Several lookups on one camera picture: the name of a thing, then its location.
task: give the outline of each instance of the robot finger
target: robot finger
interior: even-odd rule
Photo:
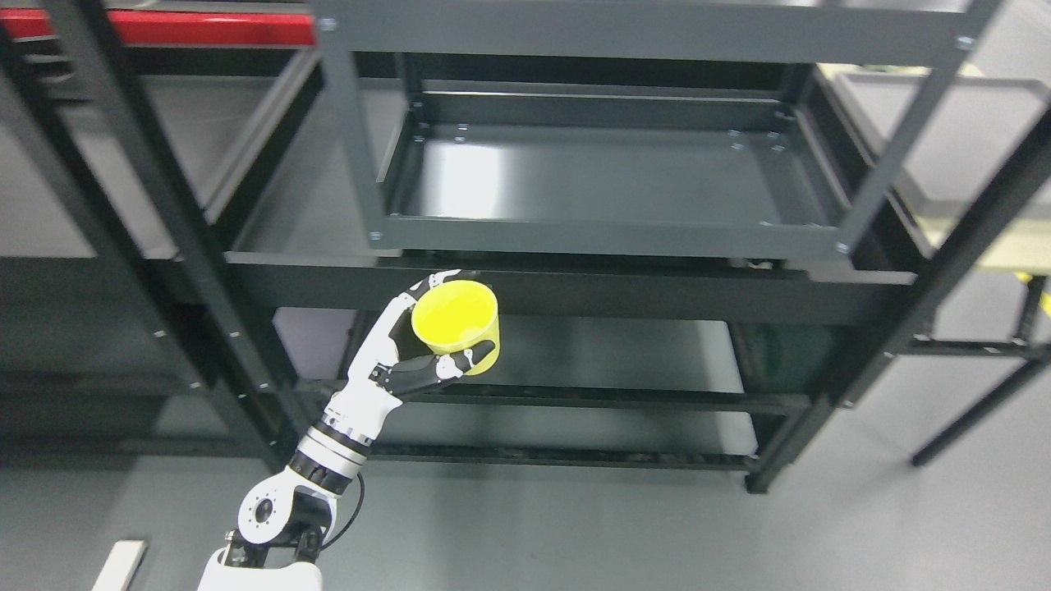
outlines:
[[[423,355],[376,367],[369,379],[397,398],[446,386],[459,380],[496,349],[492,341],[444,355]]]
[[[435,287],[441,285],[442,283],[446,283],[448,281],[456,281],[463,279],[477,279],[478,274],[479,274],[478,271],[463,270],[463,269],[451,269],[448,271],[438,271],[436,273],[431,273],[424,281],[420,281],[419,283],[413,285],[409,289],[406,289],[405,293],[418,302],[419,299],[424,297],[424,293],[427,293],[428,291],[434,289]]]

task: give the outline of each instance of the yellow container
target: yellow container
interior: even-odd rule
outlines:
[[[492,341],[496,349],[468,371],[468,375],[477,375],[493,367],[500,355],[496,294],[477,281],[450,281],[424,293],[412,310],[412,330],[438,354]]]

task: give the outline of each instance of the white robot arm segment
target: white robot arm segment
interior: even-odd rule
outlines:
[[[329,400],[285,469],[245,495],[238,529],[209,559],[198,591],[321,589],[313,562],[323,541],[334,533],[336,501],[357,477],[387,414],[401,406],[401,396],[462,378],[495,349],[483,341],[435,355],[412,334],[411,311],[424,293],[446,281],[474,277],[461,270],[437,272],[390,301],[351,362],[347,386]],[[273,547],[294,547],[294,563],[263,568]],[[271,582],[281,586],[268,586]]]

